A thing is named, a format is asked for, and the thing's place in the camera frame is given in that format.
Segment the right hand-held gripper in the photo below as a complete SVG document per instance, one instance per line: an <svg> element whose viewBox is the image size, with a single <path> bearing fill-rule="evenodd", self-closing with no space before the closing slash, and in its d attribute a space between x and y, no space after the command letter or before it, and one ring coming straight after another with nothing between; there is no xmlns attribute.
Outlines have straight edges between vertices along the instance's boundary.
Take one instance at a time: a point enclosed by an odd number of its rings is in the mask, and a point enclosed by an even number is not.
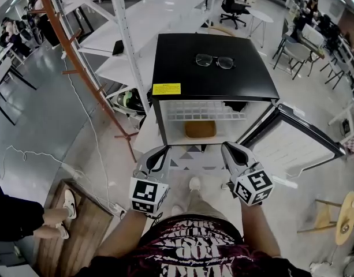
<svg viewBox="0 0 354 277"><path fill-rule="evenodd" d="M267 199L274 188L274 183L264 170L264 167L256 162L252 151L240 144L224 142L221 153L226 168L230 173L233 184L231 192L247 206L261 204ZM240 167L250 167L238 174Z"/></svg>

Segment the black office chair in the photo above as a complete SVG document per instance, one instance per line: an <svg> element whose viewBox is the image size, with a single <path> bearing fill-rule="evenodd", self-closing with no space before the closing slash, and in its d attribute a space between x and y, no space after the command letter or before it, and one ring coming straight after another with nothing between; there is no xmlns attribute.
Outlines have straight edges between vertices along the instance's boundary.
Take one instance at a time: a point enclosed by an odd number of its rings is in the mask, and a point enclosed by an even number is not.
<svg viewBox="0 0 354 277"><path fill-rule="evenodd" d="M220 15L220 24L222 24L222 22L225 20L230 20L234 22L235 29L238 29L237 22L243 23L244 27L247 26L247 23L241 20L239 17L242 14L250 14L250 12L248 11L250 5L236 3L235 0L223 0L221 8L224 13Z"/></svg>

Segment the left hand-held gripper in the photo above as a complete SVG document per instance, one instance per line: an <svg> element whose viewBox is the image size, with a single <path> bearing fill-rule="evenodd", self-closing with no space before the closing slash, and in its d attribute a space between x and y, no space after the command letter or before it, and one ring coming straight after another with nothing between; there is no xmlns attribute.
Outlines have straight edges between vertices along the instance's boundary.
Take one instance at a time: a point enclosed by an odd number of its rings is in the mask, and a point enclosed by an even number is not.
<svg viewBox="0 0 354 277"><path fill-rule="evenodd" d="M169 191L169 147L156 147L137 162L129 187L131 209L156 214Z"/></svg>

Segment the person's dark printed shirt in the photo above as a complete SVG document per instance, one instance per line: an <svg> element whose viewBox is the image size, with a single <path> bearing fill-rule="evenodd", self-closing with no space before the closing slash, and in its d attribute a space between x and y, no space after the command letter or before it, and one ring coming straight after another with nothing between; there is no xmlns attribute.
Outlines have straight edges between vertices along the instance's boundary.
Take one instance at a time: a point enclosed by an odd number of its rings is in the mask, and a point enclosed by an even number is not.
<svg viewBox="0 0 354 277"><path fill-rule="evenodd" d="M180 215L151 227L121 258L95 257L90 277L312 277L244 243L228 221Z"/></svg>

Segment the white framed table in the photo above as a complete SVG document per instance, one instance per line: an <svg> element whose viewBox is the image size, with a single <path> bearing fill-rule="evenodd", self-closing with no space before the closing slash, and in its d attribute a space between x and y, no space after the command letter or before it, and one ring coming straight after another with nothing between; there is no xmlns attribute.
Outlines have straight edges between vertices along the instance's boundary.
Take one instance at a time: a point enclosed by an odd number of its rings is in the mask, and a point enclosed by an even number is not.
<svg viewBox="0 0 354 277"><path fill-rule="evenodd" d="M340 144L348 142L350 139L354 138L354 99L351 99L339 114L333 117L328 123L328 126L332 126L335 123L342 124L343 120L349 122L349 133L345 134L344 137L339 141Z"/></svg>

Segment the white power strip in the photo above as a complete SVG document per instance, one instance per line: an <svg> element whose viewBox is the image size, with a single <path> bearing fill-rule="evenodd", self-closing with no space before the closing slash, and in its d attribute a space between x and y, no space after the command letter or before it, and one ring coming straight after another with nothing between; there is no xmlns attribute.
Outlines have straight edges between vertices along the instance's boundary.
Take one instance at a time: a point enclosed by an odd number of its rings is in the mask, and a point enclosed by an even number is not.
<svg viewBox="0 0 354 277"><path fill-rule="evenodd" d="M127 213L127 210L118 203L109 203L109 209L111 213L119 217L120 220L122 220Z"/></svg>

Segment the white box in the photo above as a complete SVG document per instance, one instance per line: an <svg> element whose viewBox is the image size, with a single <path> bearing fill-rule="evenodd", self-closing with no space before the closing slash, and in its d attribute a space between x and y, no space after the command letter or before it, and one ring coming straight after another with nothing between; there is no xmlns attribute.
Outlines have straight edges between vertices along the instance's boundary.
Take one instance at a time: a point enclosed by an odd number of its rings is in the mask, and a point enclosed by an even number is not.
<svg viewBox="0 0 354 277"><path fill-rule="evenodd" d="M324 37L320 32L318 32L312 26L305 24L301 33L302 33L302 36L305 39L307 39L309 42L311 42L314 46L316 46L316 47L322 46L322 44L324 42Z"/></svg>

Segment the white desk with black legs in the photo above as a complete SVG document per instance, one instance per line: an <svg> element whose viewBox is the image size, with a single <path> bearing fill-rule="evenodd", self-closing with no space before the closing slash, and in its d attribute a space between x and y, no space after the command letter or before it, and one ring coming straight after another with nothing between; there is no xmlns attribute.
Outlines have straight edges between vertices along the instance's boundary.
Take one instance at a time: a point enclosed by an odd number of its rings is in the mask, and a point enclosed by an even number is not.
<svg viewBox="0 0 354 277"><path fill-rule="evenodd" d="M33 86L30 82L28 82L23 75L13 67L12 60L10 58L5 58L0 63L0 86L2 82L5 80L6 76L11 73L12 75L16 76L20 81L22 81L25 85L29 86L30 88L37 90L35 86ZM5 116L5 118L13 125L16 124L12 121L12 119L7 115L4 109L0 106L0 112Z"/></svg>

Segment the round wooden stool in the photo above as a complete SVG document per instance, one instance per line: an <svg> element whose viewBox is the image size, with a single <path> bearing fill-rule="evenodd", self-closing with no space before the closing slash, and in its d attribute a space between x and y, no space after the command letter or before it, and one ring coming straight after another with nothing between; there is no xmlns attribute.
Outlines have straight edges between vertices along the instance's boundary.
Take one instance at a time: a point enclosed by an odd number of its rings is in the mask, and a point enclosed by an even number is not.
<svg viewBox="0 0 354 277"><path fill-rule="evenodd" d="M299 230L301 233L314 233L335 229L335 243L343 245L352 234L354 227L354 191L350 191L344 198L342 204L331 201L315 199L315 206L320 207L315 218L314 226L311 229ZM339 209L338 218L331 220L331 207Z"/></svg>

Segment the person's left forearm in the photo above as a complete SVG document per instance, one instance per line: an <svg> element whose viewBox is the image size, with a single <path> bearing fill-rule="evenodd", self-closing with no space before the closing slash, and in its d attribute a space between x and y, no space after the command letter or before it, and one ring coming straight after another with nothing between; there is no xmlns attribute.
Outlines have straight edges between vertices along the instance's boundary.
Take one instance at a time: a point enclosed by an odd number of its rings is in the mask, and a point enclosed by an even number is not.
<svg viewBox="0 0 354 277"><path fill-rule="evenodd" d="M120 258L133 251L143 234L147 217L144 213L128 210L123 219L103 241L97 256Z"/></svg>

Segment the tan rectangular container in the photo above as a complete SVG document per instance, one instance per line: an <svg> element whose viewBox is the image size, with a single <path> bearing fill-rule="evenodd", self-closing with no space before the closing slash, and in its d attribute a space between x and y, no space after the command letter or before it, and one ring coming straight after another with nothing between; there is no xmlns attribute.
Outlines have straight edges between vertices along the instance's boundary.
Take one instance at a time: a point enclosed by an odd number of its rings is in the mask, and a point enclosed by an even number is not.
<svg viewBox="0 0 354 277"><path fill-rule="evenodd" d="M217 127L213 120L186 121L184 132L189 139L209 139L216 136Z"/></svg>

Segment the wooden platform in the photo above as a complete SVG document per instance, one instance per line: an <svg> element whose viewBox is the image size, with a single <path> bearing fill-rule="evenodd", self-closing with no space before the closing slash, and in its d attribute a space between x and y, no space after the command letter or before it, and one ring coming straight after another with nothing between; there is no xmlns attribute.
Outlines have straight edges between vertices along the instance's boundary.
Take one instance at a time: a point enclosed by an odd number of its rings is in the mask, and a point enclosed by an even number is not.
<svg viewBox="0 0 354 277"><path fill-rule="evenodd" d="M57 186L50 208L61 208L66 190L72 191L77 218L64 221L68 239L40 239L34 270L40 277L71 277L90 264L113 215L91 199L73 179Z"/></svg>

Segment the grey chair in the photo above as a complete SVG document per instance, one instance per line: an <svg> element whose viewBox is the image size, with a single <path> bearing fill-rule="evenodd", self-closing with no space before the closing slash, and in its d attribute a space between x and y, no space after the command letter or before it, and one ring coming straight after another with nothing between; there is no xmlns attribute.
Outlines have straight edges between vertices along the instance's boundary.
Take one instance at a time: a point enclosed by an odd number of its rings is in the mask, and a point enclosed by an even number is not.
<svg viewBox="0 0 354 277"><path fill-rule="evenodd" d="M334 56L328 63L320 70L320 72L329 69L329 74L325 84L332 82L334 79L337 81L334 83L332 90L336 88L341 79L347 76L351 70L351 67L341 57Z"/></svg>
<svg viewBox="0 0 354 277"><path fill-rule="evenodd" d="M278 56L273 69L277 67L280 57L282 55L286 55L289 58L290 72L292 72L292 70L297 65L299 65L298 70L296 71L295 75L292 77L292 80L294 80L297 77L303 65L305 64L305 62L307 61L311 50L305 45L294 40L294 38L292 38L291 36L289 36L288 31L289 31L288 21L287 19L284 19L281 41L280 44L278 45L275 54L272 57L272 59L274 59L276 55Z"/></svg>

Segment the black mini fridge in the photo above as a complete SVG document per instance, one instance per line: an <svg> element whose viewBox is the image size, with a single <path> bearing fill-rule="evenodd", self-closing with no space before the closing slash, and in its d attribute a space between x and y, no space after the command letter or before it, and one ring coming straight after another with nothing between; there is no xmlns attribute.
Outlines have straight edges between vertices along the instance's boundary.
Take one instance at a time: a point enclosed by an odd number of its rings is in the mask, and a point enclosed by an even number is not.
<svg viewBox="0 0 354 277"><path fill-rule="evenodd" d="M215 63L201 67L197 54L231 57L234 69ZM299 176L345 155L344 147L307 122L280 96L260 54L248 39L199 33L166 33L158 36L152 77L152 107L164 145L220 144L233 142L249 148L279 177ZM243 121L215 121L213 138L189 139L186 121L168 121L170 101L247 102Z"/></svg>

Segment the black cloth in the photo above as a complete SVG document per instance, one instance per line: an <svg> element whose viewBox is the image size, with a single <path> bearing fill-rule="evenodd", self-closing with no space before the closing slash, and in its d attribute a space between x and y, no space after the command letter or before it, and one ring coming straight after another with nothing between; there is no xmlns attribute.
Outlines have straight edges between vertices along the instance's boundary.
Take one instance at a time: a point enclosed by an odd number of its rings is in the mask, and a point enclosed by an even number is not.
<svg viewBox="0 0 354 277"><path fill-rule="evenodd" d="M225 106L230 107L233 111L241 112L247 105L247 102L224 101L224 104Z"/></svg>

